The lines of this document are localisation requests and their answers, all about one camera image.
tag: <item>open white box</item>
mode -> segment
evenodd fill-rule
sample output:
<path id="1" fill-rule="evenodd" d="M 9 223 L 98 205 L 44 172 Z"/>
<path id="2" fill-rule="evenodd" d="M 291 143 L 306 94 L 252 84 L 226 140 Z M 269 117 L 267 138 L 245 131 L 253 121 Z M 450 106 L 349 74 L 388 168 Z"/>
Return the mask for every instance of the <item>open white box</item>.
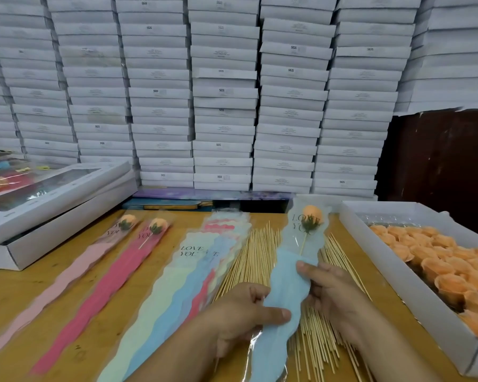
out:
<path id="1" fill-rule="evenodd" d="M 38 185 L 64 175 L 73 179 L 29 199 Z M 0 268 L 22 270 L 135 191 L 134 174 L 123 162 L 75 164 L 32 185 L 0 192 Z"/>
<path id="2" fill-rule="evenodd" d="M 397 217 L 437 228 L 460 246 L 478 247 L 478 234 L 447 214 L 413 202 L 343 202 L 340 221 L 370 257 L 415 318 L 450 358 L 460 374 L 478 377 L 478 338 L 444 302 L 360 218 Z"/>

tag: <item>wooden table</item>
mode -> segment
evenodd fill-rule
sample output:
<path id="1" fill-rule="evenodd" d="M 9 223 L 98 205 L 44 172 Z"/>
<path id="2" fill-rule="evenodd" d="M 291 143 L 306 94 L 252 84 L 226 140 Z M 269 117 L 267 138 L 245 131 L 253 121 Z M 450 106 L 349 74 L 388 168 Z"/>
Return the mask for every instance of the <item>wooden table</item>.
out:
<path id="1" fill-rule="evenodd" d="M 153 211 L 135 211 L 137 216 L 147 217 Z M 98 223 L 68 240 L 58 249 L 34 263 L 22 272 L 0 270 L 0 331 L 30 302 L 48 287 L 57 275 L 70 265 L 83 250 L 104 233 L 120 211 L 102 218 Z M 136 312 L 147 296 L 154 278 L 185 236 L 188 228 L 198 228 L 208 213 L 176 212 L 177 220 L 154 252 L 117 292 L 107 306 L 87 326 L 83 334 L 66 348 L 56 365 L 44 377 L 36 381 L 94 381 L 114 352 L 122 334 L 134 320 Z M 284 214 L 251 214 L 253 227 L 271 223 L 282 229 L 287 223 Z M 453 364 L 438 348 L 434 340 L 414 319 L 394 290 L 376 270 L 370 259 L 352 239 L 338 216 L 332 215 L 328 231 L 332 232 L 349 256 L 361 276 L 376 306 L 397 326 L 408 341 L 427 359 L 446 382 L 470 380 L 458 375 Z M 0 382 L 21 381 L 33 364 L 48 349 L 60 329 L 70 320 L 95 282 L 109 268 L 121 252 L 124 242 L 77 281 L 64 295 L 49 305 L 37 319 L 23 329 L 0 352 Z M 239 382 L 245 364 L 246 348 L 240 347 L 220 362 L 216 374 L 206 381 Z M 336 374 L 326 370 L 326 382 L 354 382 L 356 376 L 346 353 L 342 353 L 340 368 Z M 295 382 L 289 363 L 288 382 Z M 306 382 L 306 373 L 300 374 Z"/>

